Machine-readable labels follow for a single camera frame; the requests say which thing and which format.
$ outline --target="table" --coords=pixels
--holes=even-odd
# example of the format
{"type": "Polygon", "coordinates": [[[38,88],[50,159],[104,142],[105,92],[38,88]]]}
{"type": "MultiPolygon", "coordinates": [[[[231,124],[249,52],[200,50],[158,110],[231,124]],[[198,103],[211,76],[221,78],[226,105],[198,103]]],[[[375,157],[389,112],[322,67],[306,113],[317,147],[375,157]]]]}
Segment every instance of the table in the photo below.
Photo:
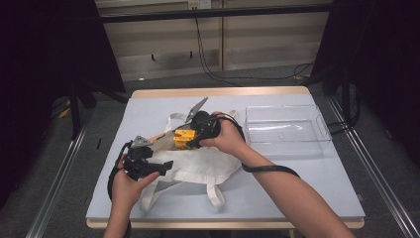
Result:
{"type": "MultiPolygon", "coordinates": [[[[228,98],[231,99],[231,102],[233,105],[240,107],[239,104],[241,104],[241,101],[245,99],[246,97],[251,96],[254,103],[257,103],[258,101],[264,101],[265,103],[272,103],[272,100],[282,100],[281,103],[287,103],[287,104],[301,104],[302,102],[305,104],[308,103],[314,103],[313,99],[306,87],[302,86],[290,86],[290,87],[227,87],[227,88],[190,88],[190,89],[154,89],[154,90],[138,90],[133,93],[132,99],[129,102],[126,114],[123,119],[123,122],[120,126],[120,130],[117,133],[116,140],[111,147],[111,151],[109,154],[109,158],[107,159],[108,167],[109,165],[112,165],[115,161],[115,153],[118,154],[119,149],[121,149],[121,146],[119,144],[122,143],[124,140],[129,140],[130,138],[122,138],[122,135],[126,135],[124,133],[124,129],[127,130],[126,122],[129,121],[128,117],[128,110],[130,110],[131,106],[134,105],[136,100],[141,100],[141,102],[144,104],[145,102],[149,102],[149,106],[154,106],[152,104],[162,104],[167,103],[167,100],[170,99],[173,103],[176,103],[176,101],[181,102],[182,100],[189,100],[194,99],[195,97],[203,97],[203,96],[209,96],[208,102],[205,104],[205,106],[208,106],[210,108],[212,106],[211,101],[212,98],[215,104],[218,104],[220,107],[223,107],[221,103],[219,103],[217,100],[226,101],[228,98]]],[[[159,110],[165,111],[167,115],[173,111],[170,110],[176,110],[176,104],[173,104],[171,107],[167,107],[166,109],[160,108],[159,110]]],[[[156,108],[149,108],[144,107],[142,108],[144,115],[148,115],[150,112],[157,110],[156,108]]],[[[305,161],[293,161],[293,160],[285,160],[282,161],[282,163],[286,166],[290,166],[297,170],[297,172],[302,176],[303,179],[305,179],[309,184],[314,186],[318,192],[327,200],[327,202],[332,206],[333,209],[336,210],[336,212],[339,214],[339,216],[342,217],[343,221],[347,224],[349,228],[352,229],[358,229],[362,228],[365,224],[364,221],[364,212],[362,210],[362,207],[360,206],[360,203],[356,197],[356,194],[353,190],[352,185],[350,184],[350,181],[347,177],[346,172],[344,171],[344,168],[341,164],[340,159],[338,158],[337,152],[335,151],[333,143],[330,143],[330,148],[328,151],[325,152],[326,155],[324,155],[321,160],[320,159],[314,159],[314,160],[305,160],[305,161]],[[316,173],[319,171],[317,168],[321,168],[322,174],[314,176],[311,175],[310,171],[314,171],[316,173]],[[340,191],[340,189],[343,189],[346,193],[345,196],[343,196],[340,191]],[[347,209],[346,206],[348,204],[351,205],[350,209],[347,209]]],[[[104,171],[101,174],[101,177],[98,180],[97,187],[95,188],[94,197],[92,199],[92,202],[89,206],[89,210],[86,214],[87,217],[87,225],[91,228],[105,228],[107,224],[107,215],[109,215],[109,208],[110,208],[110,201],[107,196],[102,196],[100,198],[100,193],[103,190],[101,189],[101,182],[104,182],[104,179],[109,176],[109,172],[105,170],[107,167],[107,164],[104,167],[104,171]],[[100,208],[101,211],[99,213],[102,213],[102,215],[95,216],[95,207],[100,208]]],[[[245,173],[240,171],[236,174],[232,175],[232,179],[228,179],[225,181],[225,183],[229,183],[230,180],[238,180],[238,177],[241,178],[245,173]]],[[[245,174],[247,177],[242,177],[241,179],[245,178],[251,178],[250,180],[247,180],[249,182],[250,189],[257,189],[258,185],[254,182],[253,183],[253,177],[245,174]]],[[[226,184],[226,186],[223,188],[231,187],[232,184],[226,184]]],[[[236,189],[238,191],[235,191],[236,193],[241,194],[242,191],[239,187],[236,189]]],[[[229,199],[232,197],[231,192],[227,192],[225,194],[225,197],[227,198],[227,206],[226,210],[227,212],[213,212],[211,211],[211,207],[203,205],[201,207],[202,210],[199,210],[199,212],[207,212],[207,214],[204,214],[200,217],[199,214],[193,214],[193,213],[186,213],[182,214],[182,216],[179,216],[179,213],[176,213],[176,207],[179,204],[175,204],[178,200],[175,197],[171,198],[171,201],[174,203],[172,210],[166,210],[164,212],[164,217],[161,216],[162,213],[158,213],[153,211],[154,209],[159,210],[159,203],[155,204],[153,209],[148,214],[140,214],[137,210],[132,211],[132,226],[134,228],[144,228],[144,229],[293,229],[294,226],[288,222],[282,214],[278,214],[278,212],[271,213],[270,210],[272,210],[272,204],[268,204],[267,201],[269,198],[264,197],[264,195],[261,193],[259,194],[259,197],[245,197],[244,199],[249,199],[251,204],[252,202],[255,202],[258,204],[258,201],[256,199],[262,200],[263,207],[267,209],[264,214],[244,214],[244,213],[238,213],[235,204],[236,202],[229,203],[229,199]]],[[[183,199],[188,200],[188,197],[183,197],[179,201],[182,202],[183,199]]]]}

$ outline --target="gray carpet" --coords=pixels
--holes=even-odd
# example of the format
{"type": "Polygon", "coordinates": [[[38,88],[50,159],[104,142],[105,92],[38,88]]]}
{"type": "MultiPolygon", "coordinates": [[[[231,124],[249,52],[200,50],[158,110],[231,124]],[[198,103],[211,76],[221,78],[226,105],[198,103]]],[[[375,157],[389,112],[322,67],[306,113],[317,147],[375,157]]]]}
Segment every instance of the gray carpet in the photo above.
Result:
{"type": "MultiPolygon", "coordinates": [[[[272,67],[223,72],[225,76],[282,77],[293,73],[294,67],[272,67]]],[[[226,79],[241,86],[294,85],[293,79],[226,79]]],[[[232,86],[223,81],[209,78],[204,73],[158,78],[126,83],[130,96],[136,89],[184,88],[232,86]]],[[[309,89],[327,122],[337,121],[321,84],[310,85],[309,89]]],[[[85,214],[92,197],[94,186],[102,170],[108,151],[119,128],[125,104],[105,95],[95,93],[98,105],[93,109],[92,120],[87,125],[83,143],[75,157],[64,187],[59,194],[44,237],[101,237],[103,230],[87,227],[85,214]]],[[[81,107],[82,118],[87,109],[81,107]]],[[[407,158],[402,146],[386,137],[385,129],[378,118],[363,104],[356,130],[366,144],[370,154],[385,176],[395,194],[401,200],[417,226],[420,224],[420,169],[407,158]]],[[[70,144],[71,118],[54,118],[40,149],[38,159],[27,174],[19,189],[14,191],[0,211],[0,237],[25,237],[53,183],[55,174],[70,144]]],[[[343,161],[357,194],[364,198],[362,206],[367,214],[366,225],[356,230],[358,237],[403,237],[398,224],[383,202],[361,160],[345,133],[333,137],[333,143],[343,161]]],[[[214,237],[222,237],[222,232],[214,237]]],[[[132,237],[208,237],[209,233],[197,231],[155,231],[134,230],[132,237]]],[[[281,231],[232,232],[232,237],[281,237],[281,231]]]]}

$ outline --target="black curtain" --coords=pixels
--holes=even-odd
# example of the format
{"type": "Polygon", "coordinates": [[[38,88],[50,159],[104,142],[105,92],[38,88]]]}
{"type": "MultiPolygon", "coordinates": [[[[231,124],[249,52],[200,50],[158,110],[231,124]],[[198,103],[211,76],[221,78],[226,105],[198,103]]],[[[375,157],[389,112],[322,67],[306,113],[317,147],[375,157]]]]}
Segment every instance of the black curtain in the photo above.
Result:
{"type": "Polygon", "coordinates": [[[103,25],[81,21],[99,16],[93,0],[1,1],[0,11],[1,207],[72,81],[125,88],[103,25]]]}
{"type": "Polygon", "coordinates": [[[345,66],[362,99],[420,166],[420,2],[334,2],[357,7],[330,14],[312,73],[336,64],[322,77],[324,92],[334,94],[345,66]]]}

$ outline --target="wall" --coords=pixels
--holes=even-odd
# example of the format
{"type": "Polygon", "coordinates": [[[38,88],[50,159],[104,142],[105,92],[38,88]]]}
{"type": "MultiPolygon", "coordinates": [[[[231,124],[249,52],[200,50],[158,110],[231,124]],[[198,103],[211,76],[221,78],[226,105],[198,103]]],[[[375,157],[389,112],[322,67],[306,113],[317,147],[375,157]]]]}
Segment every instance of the wall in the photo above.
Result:
{"type": "MultiPolygon", "coordinates": [[[[187,1],[96,0],[100,14],[187,10],[187,1]]],[[[330,3],[331,0],[226,0],[212,8],[268,7],[330,3]]],[[[319,49],[328,13],[284,14],[199,19],[203,46],[217,61],[216,70],[291,65],[313,61],[319,49]]],[[[193,19],[106,24],[120,65],[127,58],[155,54],[198,53],[193,19]]],[[[124,75],[124,66],[120,66],[124,75]]]]}

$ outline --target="transparent plastic box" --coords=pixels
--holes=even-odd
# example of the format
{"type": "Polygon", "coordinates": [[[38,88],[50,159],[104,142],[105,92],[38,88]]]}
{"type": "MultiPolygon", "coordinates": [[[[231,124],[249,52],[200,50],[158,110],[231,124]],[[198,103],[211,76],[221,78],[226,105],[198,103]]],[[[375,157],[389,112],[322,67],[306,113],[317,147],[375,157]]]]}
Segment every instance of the transparent plastic box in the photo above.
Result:
{"type": "Polygon", "coordinates": [[[263,155],[320,155],[331,135],[316,105],[249,106],[248,144],[263,155]]]}

